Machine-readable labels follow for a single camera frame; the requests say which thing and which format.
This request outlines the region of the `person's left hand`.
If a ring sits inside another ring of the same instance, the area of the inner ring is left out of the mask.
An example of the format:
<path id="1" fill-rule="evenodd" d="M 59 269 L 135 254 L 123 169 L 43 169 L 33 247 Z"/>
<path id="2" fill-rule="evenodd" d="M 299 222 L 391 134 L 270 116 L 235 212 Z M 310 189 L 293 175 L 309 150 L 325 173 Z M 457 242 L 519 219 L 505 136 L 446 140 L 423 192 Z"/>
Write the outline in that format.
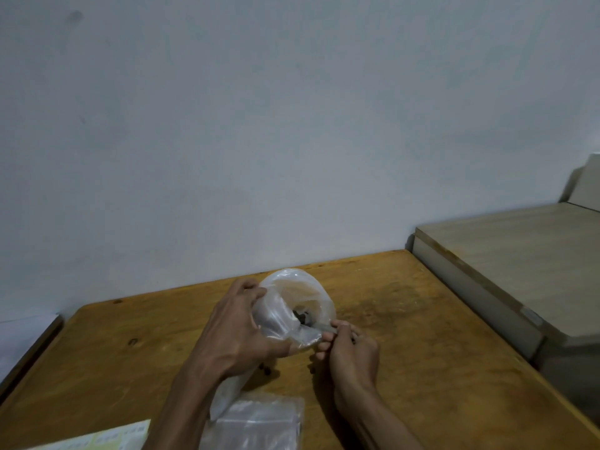
<path id="1" fill-rule="evenodd" d="M 259 336 L 263 335 L 251 316 L 252 305 L 264 295 L 266 288 L 257 279 L 236 279 L 212 310 L 190 361 L 220 361 L 227 366 L 225 378 L 266 361 L 259 359 Z"/>

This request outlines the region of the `person's right forearm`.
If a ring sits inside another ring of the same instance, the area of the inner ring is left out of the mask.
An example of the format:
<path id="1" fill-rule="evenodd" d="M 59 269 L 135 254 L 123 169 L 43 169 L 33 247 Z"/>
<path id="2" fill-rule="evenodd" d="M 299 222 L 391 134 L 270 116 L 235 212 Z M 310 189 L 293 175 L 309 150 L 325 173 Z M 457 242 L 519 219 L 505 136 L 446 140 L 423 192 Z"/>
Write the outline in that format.
<path id="1" fill-rule="evenodd" d="M 334 401 L 365 450 L 425 450 L 373 385 L 334 387 Z"/>

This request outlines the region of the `pale label sheet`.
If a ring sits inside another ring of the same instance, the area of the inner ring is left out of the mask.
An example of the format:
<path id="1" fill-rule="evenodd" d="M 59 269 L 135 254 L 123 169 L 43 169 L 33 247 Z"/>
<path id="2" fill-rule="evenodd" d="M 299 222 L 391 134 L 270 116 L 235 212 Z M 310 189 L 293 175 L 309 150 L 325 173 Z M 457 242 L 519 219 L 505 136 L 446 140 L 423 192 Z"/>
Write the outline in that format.
<path id="1" fill-rule="evenodd" d="M 151 420 L 147 419 L 25 450 L 141 450 L 150 423 Z"/>

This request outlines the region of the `light wooden cabinet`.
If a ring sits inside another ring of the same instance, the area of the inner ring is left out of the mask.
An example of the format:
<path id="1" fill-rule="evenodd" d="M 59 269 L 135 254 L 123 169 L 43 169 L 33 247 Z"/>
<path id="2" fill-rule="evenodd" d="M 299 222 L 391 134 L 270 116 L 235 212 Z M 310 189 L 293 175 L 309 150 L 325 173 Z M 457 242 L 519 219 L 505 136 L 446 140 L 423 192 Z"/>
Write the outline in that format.
<path id="1" fill-rule="evenodd" d="M 572 203 L 416 227 L 412 253 L 600 427 L 600 212 Z"/>

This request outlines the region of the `clear plastic bag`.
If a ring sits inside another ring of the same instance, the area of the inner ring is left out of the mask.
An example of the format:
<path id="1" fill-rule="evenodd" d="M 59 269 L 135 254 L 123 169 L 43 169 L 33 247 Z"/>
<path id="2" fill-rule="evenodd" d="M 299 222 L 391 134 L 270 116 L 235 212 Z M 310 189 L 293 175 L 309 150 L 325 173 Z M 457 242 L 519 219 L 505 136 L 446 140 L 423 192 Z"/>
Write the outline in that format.
<path id="1" fill-rule="evenodd" d="M 264 297 L 251 309 L 253 323 L 264 337 L 289 340 L 292 348 L 304 350 L 322 340 L 324 331 L 331 330 L 336 319 L 334 302 L 312 275 L 302 269 L 283 269 L 268 275 L 260 287 Z M 312 327 L 301 325 L 293 315 L 295 308 L 311 310 Z"/>

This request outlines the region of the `person's left forearm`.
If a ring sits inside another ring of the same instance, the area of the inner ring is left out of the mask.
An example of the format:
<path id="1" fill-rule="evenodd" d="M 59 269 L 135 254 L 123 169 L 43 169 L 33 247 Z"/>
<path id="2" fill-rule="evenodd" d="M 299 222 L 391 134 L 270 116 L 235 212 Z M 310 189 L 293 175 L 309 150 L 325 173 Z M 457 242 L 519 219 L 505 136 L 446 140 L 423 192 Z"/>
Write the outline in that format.
<path id="1" fill-rule="evenodd" d="M 215 392 L 225 379 L 220 361 L 184 363 L 142 450 L 199 450 Z"/>

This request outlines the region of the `stack of clear zip bags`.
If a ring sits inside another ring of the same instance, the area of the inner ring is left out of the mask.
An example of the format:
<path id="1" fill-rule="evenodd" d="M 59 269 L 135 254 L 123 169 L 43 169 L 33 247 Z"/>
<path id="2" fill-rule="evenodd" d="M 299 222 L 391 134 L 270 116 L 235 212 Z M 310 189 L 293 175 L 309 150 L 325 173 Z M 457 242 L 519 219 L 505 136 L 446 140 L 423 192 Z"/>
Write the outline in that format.
<path id="1" fill-rule="evenodd" d="M 199 450 L 301 450 L 305 401 L 245 392 L 203 431 Z"/>

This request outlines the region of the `person's right hand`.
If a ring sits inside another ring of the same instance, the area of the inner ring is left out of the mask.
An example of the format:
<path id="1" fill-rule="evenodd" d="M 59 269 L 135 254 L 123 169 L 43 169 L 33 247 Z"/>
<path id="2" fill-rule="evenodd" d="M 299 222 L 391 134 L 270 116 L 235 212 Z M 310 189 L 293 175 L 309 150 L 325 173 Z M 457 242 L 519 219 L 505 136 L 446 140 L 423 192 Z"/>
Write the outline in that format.
<path id="1" fill-rule="evenodd" d="M 373 385 L 379 370 L 380 350 L 375 339 L 345 320 L 332 320 L 331 330 L 322 333 L 322 341 L 334 341 L 327 365 L 334 387 L 351 384 Z"/>

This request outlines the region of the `white board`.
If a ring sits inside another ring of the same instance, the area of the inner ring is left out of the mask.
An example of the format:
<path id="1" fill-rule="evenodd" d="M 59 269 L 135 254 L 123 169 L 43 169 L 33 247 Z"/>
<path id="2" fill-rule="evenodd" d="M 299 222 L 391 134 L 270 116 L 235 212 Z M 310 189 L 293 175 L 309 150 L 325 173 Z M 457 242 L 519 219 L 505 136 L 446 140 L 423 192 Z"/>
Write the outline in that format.
<path id="1" fill-rule="evenodd" d="M 571 173 L 565 201 L 600 212 L 600 152 L 590 154 L 586 164 Z"/>

